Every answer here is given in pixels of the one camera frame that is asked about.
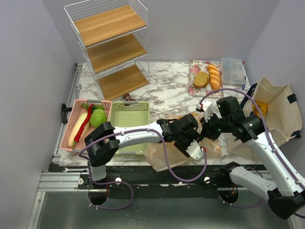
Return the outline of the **orange baguette bread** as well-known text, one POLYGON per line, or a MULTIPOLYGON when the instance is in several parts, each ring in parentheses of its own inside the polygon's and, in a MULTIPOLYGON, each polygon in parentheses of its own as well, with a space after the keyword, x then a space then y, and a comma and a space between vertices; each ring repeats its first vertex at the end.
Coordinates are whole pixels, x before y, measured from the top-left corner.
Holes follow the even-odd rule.
POLYGON ((213 90, 218 90, 221 88, 221 76, 217 67, 213 64, 209 64, 207 67, 209 73, 209 81, 211 88, 213 90))

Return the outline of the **green vegetable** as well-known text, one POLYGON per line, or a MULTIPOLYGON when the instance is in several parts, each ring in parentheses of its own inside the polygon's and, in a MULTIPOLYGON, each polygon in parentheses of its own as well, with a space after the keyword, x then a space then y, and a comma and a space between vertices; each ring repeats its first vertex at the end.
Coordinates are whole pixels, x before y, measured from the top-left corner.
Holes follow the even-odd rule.
POLYGON ((102 109, 94 110, 90 117, 91 126, 97 128, 107 121, 107 114, 102 109))

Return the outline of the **red chili pepper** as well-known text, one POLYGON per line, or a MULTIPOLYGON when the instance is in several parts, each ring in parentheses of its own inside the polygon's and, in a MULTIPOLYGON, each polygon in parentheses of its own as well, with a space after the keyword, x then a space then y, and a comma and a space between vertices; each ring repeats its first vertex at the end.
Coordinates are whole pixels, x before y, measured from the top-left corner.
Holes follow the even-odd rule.
POLYGON ((76 136, 74 137, 74 141, 73 141, 73 144, 72 144, 72 148, 74 148, 76 146, 76 144, 79 142, 80 138, 81 138, 81 135, 85 129, 85 126, 88 124, 89 120, 90 120, 90 117, 91 117, 91 114, 92 114, 92 108, 93 108, 94 104, 91 104, 88 108, 88 112, 87 112, 87 116, 86 118, 84 119, 82 125, 80 126, 76 136))

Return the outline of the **white daikon radish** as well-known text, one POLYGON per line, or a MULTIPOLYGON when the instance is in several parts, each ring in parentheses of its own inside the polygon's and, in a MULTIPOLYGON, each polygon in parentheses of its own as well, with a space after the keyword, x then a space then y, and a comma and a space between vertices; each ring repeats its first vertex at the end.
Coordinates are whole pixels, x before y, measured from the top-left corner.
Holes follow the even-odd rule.
POLYGON ((82 113, 76 121, 69 140, 68 147, 74 148, 84 136, 90 126, 97 128, 102 123, 107 121, 107 114, 104 111, 104 107, 99 104, 85 104, 81 105, 86 112, 82 113))

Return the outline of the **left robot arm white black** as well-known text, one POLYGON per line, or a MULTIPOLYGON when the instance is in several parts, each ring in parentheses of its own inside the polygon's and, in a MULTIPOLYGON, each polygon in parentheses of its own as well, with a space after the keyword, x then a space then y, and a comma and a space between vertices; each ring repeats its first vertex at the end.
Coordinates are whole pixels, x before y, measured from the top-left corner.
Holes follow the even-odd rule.
POLYGON ((84 139, 91 172, 89 183, 94 188, 102 188, 107 176, 106 164, 119 149, 138 144, 173 142, 186 157, 201 161, 206 156, 199 146, 203 137, 197 129, 198 123, 192 114, 135 127, 114 127, 105 122, 84 139))

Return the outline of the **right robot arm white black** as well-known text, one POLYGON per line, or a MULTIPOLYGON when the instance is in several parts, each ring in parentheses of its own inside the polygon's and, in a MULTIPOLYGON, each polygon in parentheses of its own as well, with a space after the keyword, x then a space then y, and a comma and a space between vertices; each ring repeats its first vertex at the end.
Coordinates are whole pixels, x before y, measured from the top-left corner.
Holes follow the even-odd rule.
POLYGON ((305 206, 305 179, 284 156, 264 126, 263 120, 256 116, 246 117, 235 97, 229 96, 217 101, 221 113, 218 117, 213 104, 202 99, 196 110, 204 117, 201 135, 211 140, 222 133, 231 133, 253 151, 263 163, 272 181, 253 174, 235 162, 224 167, 219 175, 225 187, 241 185, 265 200, 270 209, 281 219, 287 219, 305 206))

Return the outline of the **brown bread slices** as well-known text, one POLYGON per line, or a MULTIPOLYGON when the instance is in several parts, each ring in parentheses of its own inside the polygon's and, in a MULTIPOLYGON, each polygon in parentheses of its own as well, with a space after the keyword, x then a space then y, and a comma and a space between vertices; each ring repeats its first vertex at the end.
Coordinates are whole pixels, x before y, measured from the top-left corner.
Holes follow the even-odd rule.
POLYGON ((206 88, 209 83, 209 74, 206 72, 198 72, 193 81, 193 86, 195 88, 206 88))

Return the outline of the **yellow snack package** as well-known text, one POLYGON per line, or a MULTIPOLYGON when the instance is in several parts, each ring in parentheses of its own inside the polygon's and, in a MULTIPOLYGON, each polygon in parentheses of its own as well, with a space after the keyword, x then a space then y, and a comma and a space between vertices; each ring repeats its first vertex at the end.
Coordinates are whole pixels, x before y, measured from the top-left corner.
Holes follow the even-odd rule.
MULTIPOLYGON (((260 109, 263 117, 266 116, 266 113, 267 113, 267 107, 268 107, 268 104, 264 104, 264 103, 261 103, 261 102, 256 102, 258 108, 260 109)), ((260 116, 259 115, 259 112, 258 112, 258 109, 256 109, 256 106, 254 104, 252 104, 252 110, 253 110, 253 113, 256 115, 256 116, 260 116)))

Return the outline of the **clear plastic compartment box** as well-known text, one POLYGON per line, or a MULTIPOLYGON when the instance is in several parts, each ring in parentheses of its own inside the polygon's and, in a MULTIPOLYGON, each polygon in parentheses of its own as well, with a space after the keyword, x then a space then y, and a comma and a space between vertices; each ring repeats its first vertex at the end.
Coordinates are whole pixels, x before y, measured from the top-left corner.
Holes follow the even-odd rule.
POLYGON ((245 84, 244 65, 241 60, 222 58, 221 65, 224 85, 242 87, 245 84))

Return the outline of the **green plastic basket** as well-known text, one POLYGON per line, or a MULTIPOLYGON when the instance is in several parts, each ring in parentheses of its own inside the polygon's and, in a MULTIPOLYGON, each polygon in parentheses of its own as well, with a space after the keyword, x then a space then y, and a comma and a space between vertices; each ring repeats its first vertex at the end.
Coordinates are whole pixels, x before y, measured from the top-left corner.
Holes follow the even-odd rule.
MULTIPOLYGON (((134 127, 150 123, 149 102, 113 102, 110 114, 112 126, 134 127)), ((119 149, 116 155, 142 155, 149 147, 148 143, 137 144, 119 149)))

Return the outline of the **beige canvas tote bag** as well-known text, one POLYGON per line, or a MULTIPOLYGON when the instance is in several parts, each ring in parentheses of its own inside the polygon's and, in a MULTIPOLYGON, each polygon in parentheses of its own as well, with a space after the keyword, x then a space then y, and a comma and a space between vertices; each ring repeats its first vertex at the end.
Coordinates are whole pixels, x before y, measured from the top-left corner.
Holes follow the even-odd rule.
MULTIPOLYGON (((301 113, 296 96, 289 85, 275 86, 266 77, 263 77, 257 84, 251 86, 248 94, 255 102, 268 104, 264 119, 278 146, 292 138, 301 137, 301 113)), ((241 107, 245 116, 252 114, 252 102, 247 97, 242 100, 241 107)), ((233 135, 230 136, 227 151, 254 162, 259 161, 259 157, 233 135)))

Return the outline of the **brown small bottle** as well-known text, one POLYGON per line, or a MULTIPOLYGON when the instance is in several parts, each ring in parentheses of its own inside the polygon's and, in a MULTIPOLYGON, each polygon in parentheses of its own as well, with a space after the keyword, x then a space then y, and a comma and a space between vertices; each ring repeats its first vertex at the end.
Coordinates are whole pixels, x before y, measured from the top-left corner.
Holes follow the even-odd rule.
POLYGON ((129 101, 129 102, 136 101, 135 99, 133 99, 133 98, 130 96, 129 93, 124 94, 124 95, 123 95, 123 99, 124 99, 125 101, 129 101))

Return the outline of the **black metal base rail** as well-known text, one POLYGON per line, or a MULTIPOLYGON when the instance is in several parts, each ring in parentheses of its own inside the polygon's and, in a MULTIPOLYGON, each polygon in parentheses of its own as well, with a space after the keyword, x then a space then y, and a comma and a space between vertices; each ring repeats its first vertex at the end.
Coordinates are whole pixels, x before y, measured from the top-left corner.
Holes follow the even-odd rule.
POLYGON ((219 194, 230 200, 237 200, 241 187, 233 184, 223 174, 222 166, 208 166, 196 181, 178 181, 168 170, 156 172, 149 166, 110 166, 106 169, 107 184, 100 186, 89 180, 83 167, 61 172, 53 166, 53 171, 43 173, 39 189, 55 192, 88 192, 94 202, 107 199, 160 198, 217 198, 219 194))

